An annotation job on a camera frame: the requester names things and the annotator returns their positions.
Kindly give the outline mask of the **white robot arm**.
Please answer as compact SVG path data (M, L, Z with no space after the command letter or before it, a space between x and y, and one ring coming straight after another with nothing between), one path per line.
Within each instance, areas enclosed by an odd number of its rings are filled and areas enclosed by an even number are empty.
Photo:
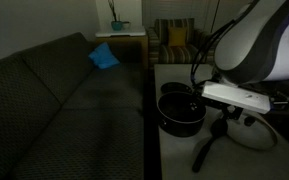
M289 0L254 0L219 40L215 65L226 81L214 87L217 100L270 112L267 95L242 86L289 80Z

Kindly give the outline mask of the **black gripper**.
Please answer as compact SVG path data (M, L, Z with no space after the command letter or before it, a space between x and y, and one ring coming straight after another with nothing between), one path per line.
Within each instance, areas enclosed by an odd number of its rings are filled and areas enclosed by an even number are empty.
M220 119L224 118L225 120L227 119L238 120L243 112L243 109L241 107L224 103L216 105L215 108L220 110L217 116Z

